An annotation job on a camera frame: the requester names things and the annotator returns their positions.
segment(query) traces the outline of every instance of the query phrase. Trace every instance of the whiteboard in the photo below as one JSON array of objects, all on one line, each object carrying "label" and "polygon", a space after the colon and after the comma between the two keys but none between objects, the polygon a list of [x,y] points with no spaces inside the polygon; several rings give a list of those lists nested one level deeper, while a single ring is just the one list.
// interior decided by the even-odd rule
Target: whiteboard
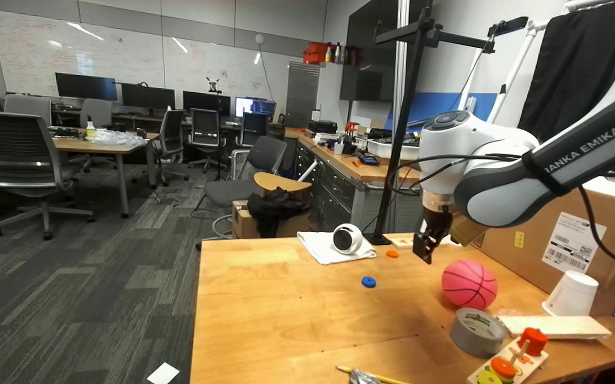
[{"label": "whiteboard", "polygon": [[181,91],[206,91],[206,78],[220,78],[217,89],[230,95],[260,95],[285,110],[289,64],[294,55],[222,47],[214,43],[156,35],[103,26],[80,26],[78,31],[62,19],[0,10],[0,62],[7,91],[58,95],[55,73],[112,77],[117,82],[170,88],[181,106]]}]

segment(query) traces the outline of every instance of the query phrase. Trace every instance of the door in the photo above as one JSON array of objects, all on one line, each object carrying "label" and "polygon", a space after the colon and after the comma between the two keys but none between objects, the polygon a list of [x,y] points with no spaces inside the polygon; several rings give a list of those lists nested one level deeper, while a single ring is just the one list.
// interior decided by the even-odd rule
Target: door
[{"label": "door", "polygon": [[321,65],[293,62],[289,65],[285,126],[302,127],[316,106]]}]

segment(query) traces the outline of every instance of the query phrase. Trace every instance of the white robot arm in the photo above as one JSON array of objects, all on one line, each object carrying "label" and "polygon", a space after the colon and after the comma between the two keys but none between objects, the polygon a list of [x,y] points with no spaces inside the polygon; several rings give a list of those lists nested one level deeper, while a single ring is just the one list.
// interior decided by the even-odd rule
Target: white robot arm
[{"label": "white robot arm", "polygon": [[452,110],[423,127],[421,153],[439,158],[421,161],[423,175],[437,172],[423,183],[425,223],[415,238],[415,251],[428,261],[450,227],[450,206],[482,225],[515,225],[553,197],[615,169],[615,82],[585,118],[543,145],[518,127]]}]

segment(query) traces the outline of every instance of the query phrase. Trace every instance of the black metal pole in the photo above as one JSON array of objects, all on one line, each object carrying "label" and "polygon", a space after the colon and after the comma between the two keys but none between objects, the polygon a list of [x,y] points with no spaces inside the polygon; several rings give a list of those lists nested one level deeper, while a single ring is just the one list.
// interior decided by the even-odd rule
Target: black metal pole
[{"label": "black metal pole", "polygon": [[421,73],[419,65],[421,65],[421,55],[423,55],[423,47],[425,47],[425,33],[431,27],[434,27],[431,9],[427,9],[425,13],[419,15],[417,30],[415,30],[415,43],[412,43],[412,60],[408,60],[408,65],[406,65],[408,67],[406,71],[406,89],[404,89],[404,98],[399,104],[399,115],[396,115],[396,126],[394,126],[394,137],[393,137],[393,151],[390,151],[386,182],[385,182],[385,194],[383,194],[379,205],[378,205],[376,227],[368,236],[373,245],[388,243],[385,236],[385,223],[386,223],[386,214],[388,214],[388,205],[390,205],[393,182],[396,175],[401,143],[404,143],[404,137],[408,133],[412,95],[415,95],[417,78]]}]

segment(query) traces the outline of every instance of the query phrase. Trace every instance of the computer monitor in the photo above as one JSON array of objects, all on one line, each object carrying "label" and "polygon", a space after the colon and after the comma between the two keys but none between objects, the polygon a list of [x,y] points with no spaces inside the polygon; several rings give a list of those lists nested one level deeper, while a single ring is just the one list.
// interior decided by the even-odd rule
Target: computer monitor
[{"label": "computer monitor", "polygon": [[230,95],[184,91],[184,110],[190,109],[214,109],[220,118],[230,118]]},{"label": "computer monitor", "polygon": [[259,137],[266,134],[269,120],[264,112],[244,112],[240,145],[253,145]]},{"label": "computer monitor", "polygon": [[115,78],[55,73],[58,95],[117,101]]},{"label": "computer monitor", "polygon": [[275,102],[271,102],[266,98],[253,98],[253,95],[236,95],[235,98],[235,118],[244,118],[244,112],[274,118],[274,109],[275,109]]},{"label": "computer monitor", "polygon": [[145,109],[174,109],[174,91],[167,88],[143,88],[137,82],[122,82],[122,104]]}]

